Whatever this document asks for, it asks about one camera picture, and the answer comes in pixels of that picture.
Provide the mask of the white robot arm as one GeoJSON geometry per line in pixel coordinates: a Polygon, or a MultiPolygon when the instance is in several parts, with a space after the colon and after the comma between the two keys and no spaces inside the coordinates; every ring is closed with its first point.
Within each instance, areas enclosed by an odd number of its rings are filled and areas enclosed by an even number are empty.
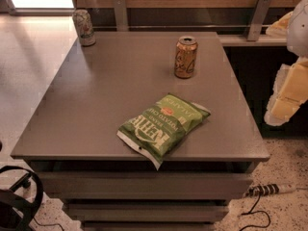
{"type": "Polygon", "coordinates": [[[264,116],[267,125],[281,126],[308,100],[308,0],[271,24],[266,34],[284,37],[288,51],[298,56],[294,64],[282,64],[277,71],[264,116]]]}

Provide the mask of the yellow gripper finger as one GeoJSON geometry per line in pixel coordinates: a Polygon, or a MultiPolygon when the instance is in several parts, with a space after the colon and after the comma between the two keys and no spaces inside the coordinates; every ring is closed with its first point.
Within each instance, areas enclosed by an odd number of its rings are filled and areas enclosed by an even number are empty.
{"type": "Polygon", "coordinates": [[[289,20],[292,15],[292,12],[283,15],[267,28],[266,34],[271,37],[285,37],[288,31],[289,20]]]}
{"type": "Polygon", "coordinates": [[[272,89],[264,121],[270,126],[281,126],[308,100],[308,59],[282,64],[272,89]]]}

